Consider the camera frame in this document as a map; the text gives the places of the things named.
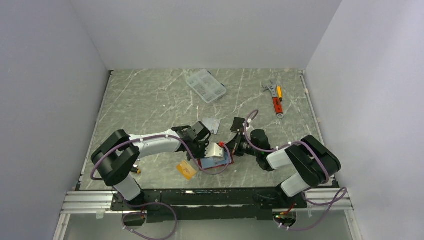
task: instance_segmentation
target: orange handle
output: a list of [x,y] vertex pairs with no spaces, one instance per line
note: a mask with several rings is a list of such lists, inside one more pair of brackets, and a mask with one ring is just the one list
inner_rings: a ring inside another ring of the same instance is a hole
[[273,97],[272,101],[274,102],[275,113],[283,114],[283,106],[281,105],[280,99],[278,97]]

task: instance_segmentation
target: marble table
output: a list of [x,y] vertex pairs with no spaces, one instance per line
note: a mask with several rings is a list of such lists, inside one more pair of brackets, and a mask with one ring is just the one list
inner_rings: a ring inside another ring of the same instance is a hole
[[[272,147],[300,140],[306,135],[318,139],[311,107],[296,69],[208,69],[227,88],[221,99],[206,104],[187,85],[186,79],[200,69],[134,69],[115,70],[100,112],[99,122],[89,154],[114,131],[128,134],[160,133],[171,127],[193,125],[203,118],[220,119],[212,142],[228,142],[234,133],[230,127],[234,117],[245,118],[254,109],[259,114],[252,122],[255,129],[264,129]],[[263,91],[261,82],[278,81],[283,92],[284,118],[278,119],[271,94]],[[136,164],[141,174],[130,173],[143,189],[249,188],[275,187],[290,177],[292,166],[267,172],[253,156],[234,157],[234,164],[219,175],[200,170],[186,180],[176,166],[186,159],[185,152],[161,153],[144,157]],[[92,181],[91,160],[87,161],[81,190],[108,190],[102,181]]]

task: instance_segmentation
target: cable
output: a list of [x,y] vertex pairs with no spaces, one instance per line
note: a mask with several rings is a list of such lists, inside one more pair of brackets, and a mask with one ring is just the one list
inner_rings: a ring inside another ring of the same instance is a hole
[[295,207],[296,202],[293,202],[291,207],[287,211],[280,212],[281,215],[287,215],[290,213],[290,211]]
[[267,197],[267,196],[262,196],[262,195],[260,195],[260,194],[254,194],[253,196],[259,196],[259,197],[261,197],[261,198],[263,198],[263,199],[268,199],[268,200],[275,200],[275,199],[277,199],[276,197]]
[[[338,195],[342,191],[343,191],[343,194],[340,197],[338,197]],[[332,201],[329,201],[329,202],[326,202],[326,203],[315,203],[315,202],[311,202],[311,201],[308,200],[308,203],[310,203],[312,205],[316,205],[316,206],[325,206],[325,205],[328,205],[327,210],[325,210],[325,212],[322,214],[322,216],[314,224],[312,224],[312,225],[310,225],[308,227],[304,227],[304,228],[289,228],[289,227],[286,227],[286,226],[282,226],[282,227],[284,227],[288,231],[307,231],[307,230],[310,230],[310,229],[315,228],[327,216],[327,214],[329,213],[329,211],[330,211],[331,207],[333,206],[333,204],[336,203],[336,202],[338,202],[338,201],[340,201],[347,193],[348,193],[348,189],[346,187],[342,187],[334,195]]]
[[118,191],[118,194],[119,194],[119,196],[123,199],[123,202],[127,205],[127,206],[129,206],[129,207],[132,207],[132,208],[144,208],[144,207],[146,207],[146,206],[151,206],[151,205],[160,205],[160,206],[164,206],[164,207],[166,207],[166,208],[168,208],[169,210],[171,210],[171,212],[172,212],[172,214],[173,214],[173,218],[174,218],[174,225],[173,225],[173,229],[172,229],[172,231],[167,235],[167,236],[165,236],[165,237],[162,237],[162,238],[151,238],[151,237],[148,237],[148,236],[145,236],[145,235],[143,235],[143,234],[141,234],[141,233],[139,233],[139,232],[137,232],[137,231],[134,231],[133,229],[130,229],[129,227],[127,227],[126,225],[125,225],[125,218],[126,217],[128,217],[128,216],[131,216],[131,215],[140,215],[140,216],[145,216],[146,214],[145,213],[143,213],[143,212],[136,212],[136,211],[134,211],[134,212],[130,212],[130,213],[127,213],[127,214],[125,214],[123,217],[122,217],[122,226],[123,226],[123,229],[125,229],[125,230],[128,230],[128,231],[130,231],[131,233],[133,233],[133,234],[135,234],[135,235],[137,235],[137,236],[139,236],[139,237],[142,237],[142,238],[144,238],[144,239],[147,239],[147,240],[165,240],[165,239],[168,239],[169,237],[171,237],[174,233],[175,233],[175,231],[177,230],[177,223],[178,223],[178,220],[177,220],[177,214],[175,213],[175,211],[174,211],[174,209],[172,209],[172,207],[171,206],[169,206],[169,205],[167,205],[167,204],[165,204],[165,203],[162,203],[162,202],[149,202],[149,203],[145,203],[145,204],[141,204],[141,205],[131,205],[131,204],[129,204],[128,202],[127,202],[127,200],[125,200],[125,198],[124,198],[124,196],[122,196],[122,194]]
[[[249,124],[249,120],[254,120],[255,118],[256,118],[256,116],[258,115],[258,113],[259,113],[259,110],[258,109],[255,109],[255,110],[253,110],[253,111],[251,111],[248,115],[247,115],[247,117],[245,118],[245,122],[247,123],[247,124],[244,124],[244,128],[243,128],[243,132],[244,132],[244,137],[246,138],[246,141],[247,141],[247,143],[249,143],[249,145],[252,147],[252,148],[254,148],[254,149],[256,149],[256,150],[258,150],[258,151],[261,151],[261,152],[265,152],[265,153],[273,153],[273,152],[276,152],[277,150],[276,149],[271,149],[271,150],[266,150],[266,149],[261,149],[261,148],[259,148],[259,147],[257,147],[257,146],[255,146],[255,145],[253,145],[253,143],[251,142],[251,140],[249,139],[249,136],[248,136],[248,132],[247,132],[247,125]],[[295,141],[295,142],[293,142],[293,144],[301,144],[301,145],[303,145],[309,152],[310,152],[310,154],[315,158],[315,160],[316,160],[316,162],[318,163],[318,165],[319,165],[319,167],[322,169],[322,171],[324,172],[324,175],[325,175],[325,181],[324,181],[324,184],[326,184],[326,183],[328,183],[329,182],[329,180],[330,180],[330,176],[329,176],[329,172],[327,171],[327,169],[324,167],[324,165],[323,165],[323,163],[321,162],[321,160],[320,160],[320,158],[315,154],[315,152],[312,150],[312,148],[310,147],[310,146],[308,146],[306,143],[304,143],[304,142],[302,142],[302,141]],[[290,146],[290,144],[285,144],[285,145],[282,145],[282,146],[280,146],[278,149],[279,150],[282,150],[282,149],[284,149],[284,148],[286,148],[286,147],[289,147]]]
[[[119,145],[117,145],[117,146],[115,146],[114,148],[112,148],[111,150],[109,150],[105,155],[103,155],[101,158],[100,158],[100,160],[98,161],[98,162],[96,162],[96,164],[94,165],[94,167],[93,167],[93,169],[92,169],[92,171],[91,171],[91,173],[90,173],[90,178],[92,179],[92,180],[95,180],[95,181],[100,181],[100,180],[102,180],[101,178],[99,178],[99,177],[94,177],[94,174],[95,174],[95,172],[96,172],[96,170],[97,170],[97,168],[100,166],[100,164],[102,164],[102,162],[109,156],[109,155],[111,155],[113,152],[115,152],[117,149],[119,149],[119,148],[122,148],[123,146],[125,146],[125,145],[128,145],[128,144],[132,144],[132,143],[140,143],[141,141],[146,141],[146,140],[151,140],[151,139],[158,139],[158,138],[171,138],[171,139],[175,139],[175,140],[178,140],[178,141],[180,141],[181,142],[181,144],[185,147],[185,149],[187,150],[187,153],[190,155],[190,157],[191,157],[191,159],[193,159],[193,162],[196,164],[196,166],[202,171],[202,172],[204,172],[204,173],[206,173],[206,174],[208,174],[208,175],[218,175],[218,174],[221,174],[221,173],[223,173],[227,168],[228,168],[228,166],[230,165],[230,163],[232,162],[232,161],[228,161],[227,162],[227,164],[225,165],[225,167],[224,167],[224,169],[222,169],[221,171],[218,171],[218,172],[208,172],[208,171],[206,171],[205,169],[203,169],[199,164],[198,164],[198,162],[197,162],[197,160],[196,160],[196,158],[193,156],[193,153],[192,153],[192,151],[190,151],[190,149],[189,149],[189,146],[187,146],[187,144],[181,139],[181,138],[179,138],[179,137],[177,137],[177,136],[173,136],[173,135],[165,135],[165,134],[159,134],[159,135],[154,135],[154,136],[147,136],[147,137],[142,137],[142,138],[137,138],[137,139],[133,139],[133,140],[129,140],[129,141],[126,141],[126,142],[123,142],[123,143],[121,143],[121,144],[119,144]],[[224,149],[226,150],[226,152],[227,153],[229,153],[229,154],[231,154],[230,153],[230,150],[228,149],[228,147],[223,143],[222,144],[222,146],[224,147]]]

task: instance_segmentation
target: metal frame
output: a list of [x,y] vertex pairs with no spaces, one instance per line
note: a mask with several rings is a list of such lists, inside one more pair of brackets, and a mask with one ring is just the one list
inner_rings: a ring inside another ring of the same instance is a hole
[[[82,181],[82,178],[84,176],[84,171],[86,169],[87,161],[89,159],[90,155],[90,149],[94,142],[94,137],[96,133],[96,129],[99,124],[99,119],[102,113],[102,109],[105,104],[106,94],[108,93],[109,86],[111,84],[111,77],[112,77],[113,71],[111,71],[109,80],[107,82],[107,86],[103,95],[103,100],[101,102],[100,109],[97,114],[96,123],[94,126],[93,135],[91,137],[90,145],[87,150],[87,155],[84,160],[84,165],[81,170],[81,175],[79,178],[79,181]],[[308,88],[305,83],[304,70],[298,71],[300,80],[302,81],[304,91],[306,94],[307,101],[309,103],[309,106],[311,108],[313,120],[318,132],[319,140],[322,144],[324,144],[324,140],[321,134],[321,130],[319,127],[319,123],[317,120],[317,117],[314,112],[314,108],[311,102],[310,94],[308,91]],[[332,183],[332,181],[335,180],[334,177],[331,177],[329,184]],[[330,202],[337,191],[340,188],[315,188],[311,189],[306,193],[306,198],[311,200],[315,203],[327,203]],[[111,211],[111,204],[114,197],[114,194],[116,194],[116,191],[69,191],[66,193],[66,197],[64,199],[62,209],[60,211],[59,221],[57,223],[56,231],[54,233],[53,240],[63,240],[65,238],[65,233],[68,227],[69,220],[71,218],[72,214],[95,214],[96,218],[101,219],[103,218],[104,214],[126,214],[130,213],[132,211]],[[230,207],[237,207],[239,205],[228,205]],[[188,206],[185,207],[200,207],[197,205]],[[307,204],[307,208],[296,208],[296,211],[308,211],[309,216],[312,216],[312,211],[325,211],[328,207],[327,206],[315,206],[310,203]],[[273,209],[272,211],[274,213],[277,212],[283,212],[287,209],[279,208],[279,209]],[[358,226],[358,221],[355,216],[355,212],[352,206],[351,199],[349,197],[349,193],[347,193],[343,199],[333,204],[331,207],[331,211],[344,211],[348,227],[350,229],[350,233],[353,240],[363,240],[360,228]]]

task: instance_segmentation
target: white wall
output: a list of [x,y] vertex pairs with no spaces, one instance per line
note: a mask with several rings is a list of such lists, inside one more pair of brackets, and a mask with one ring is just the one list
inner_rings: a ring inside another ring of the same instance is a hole
[[110,69],[305,69],[342,0],[71,0]]
[[0,239],[52,239],[107,76],[68,0],[0,2]]
[[424,235],[423,9],[417,0],[343,0],[306,69],[367,240]]

